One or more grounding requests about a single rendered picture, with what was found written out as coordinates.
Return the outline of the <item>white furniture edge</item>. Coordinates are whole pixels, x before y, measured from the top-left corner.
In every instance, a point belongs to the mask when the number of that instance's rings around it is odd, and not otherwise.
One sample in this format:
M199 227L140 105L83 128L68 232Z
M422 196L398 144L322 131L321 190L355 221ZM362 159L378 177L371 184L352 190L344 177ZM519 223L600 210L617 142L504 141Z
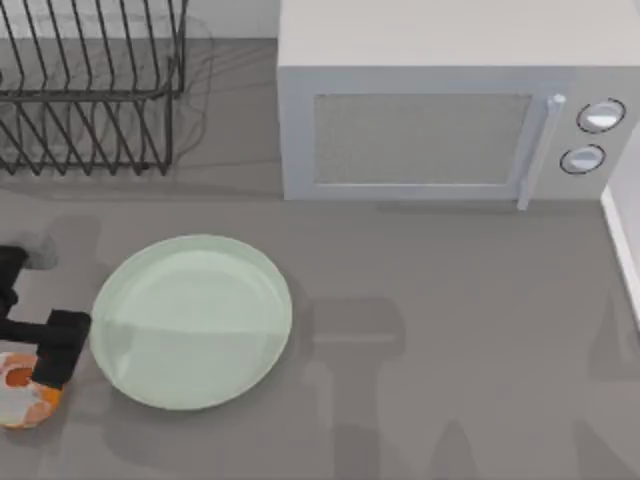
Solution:
M634 260L622 218L609 187L605 188L601 196L601 206L633 312L636 329L640 333L640 269Z

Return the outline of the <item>pale grey microwave oven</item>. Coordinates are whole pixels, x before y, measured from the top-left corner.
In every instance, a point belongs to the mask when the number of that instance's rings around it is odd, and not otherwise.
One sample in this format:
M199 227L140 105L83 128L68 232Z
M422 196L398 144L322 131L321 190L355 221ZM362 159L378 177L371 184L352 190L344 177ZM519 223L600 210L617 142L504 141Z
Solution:
M282 0L277 87L283 66L568 69L567 102L530 203L598 200L640 121L640 0ZM583 132L580 110L609 98L625 105L625 118ZM560 168L566 151L590 144L606 152L597 170Z

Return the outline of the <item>orange and white bread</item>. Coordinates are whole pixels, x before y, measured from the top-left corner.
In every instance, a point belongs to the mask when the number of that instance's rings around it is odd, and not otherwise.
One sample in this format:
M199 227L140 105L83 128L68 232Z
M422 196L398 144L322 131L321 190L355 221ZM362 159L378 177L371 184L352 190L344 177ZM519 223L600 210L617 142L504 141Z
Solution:
M36 360L33 354L0 353L0 427L33 428L58 409L63 391L32 379Z

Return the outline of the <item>pale green round plate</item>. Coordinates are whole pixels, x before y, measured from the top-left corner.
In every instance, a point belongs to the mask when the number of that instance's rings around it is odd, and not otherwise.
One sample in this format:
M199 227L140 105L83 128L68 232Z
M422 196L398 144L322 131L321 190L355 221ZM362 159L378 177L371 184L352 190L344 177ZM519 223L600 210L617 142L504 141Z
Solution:
M195 411L245 394L277 364L293 305L279 268L235 239L187 235L150 245L108 277L90 349L112 386L150 407Z

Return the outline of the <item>large round microwave knob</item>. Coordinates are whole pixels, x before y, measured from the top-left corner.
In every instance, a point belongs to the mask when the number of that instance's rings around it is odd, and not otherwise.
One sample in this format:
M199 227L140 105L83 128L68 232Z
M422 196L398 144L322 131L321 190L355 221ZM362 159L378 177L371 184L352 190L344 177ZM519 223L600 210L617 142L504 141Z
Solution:
M576 123L583 132L601 134L615 128L625 116L625 105L617 99L609 98L584 106Z

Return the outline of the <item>microwave door with window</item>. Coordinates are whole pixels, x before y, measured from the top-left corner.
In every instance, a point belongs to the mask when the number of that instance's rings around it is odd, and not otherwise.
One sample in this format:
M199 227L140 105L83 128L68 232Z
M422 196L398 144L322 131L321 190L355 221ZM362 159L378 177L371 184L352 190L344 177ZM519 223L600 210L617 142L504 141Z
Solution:
M280 67L289 200L514 201L565 68Z

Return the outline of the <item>small round microwave knob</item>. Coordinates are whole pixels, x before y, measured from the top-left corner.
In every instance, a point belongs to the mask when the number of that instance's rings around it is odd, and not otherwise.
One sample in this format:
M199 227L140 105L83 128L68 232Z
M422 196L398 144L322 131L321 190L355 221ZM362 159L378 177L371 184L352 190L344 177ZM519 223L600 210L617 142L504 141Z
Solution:
M560 161L560 168L569 175L586 175L597 170L605 161L606 152L598 145L566 151Z

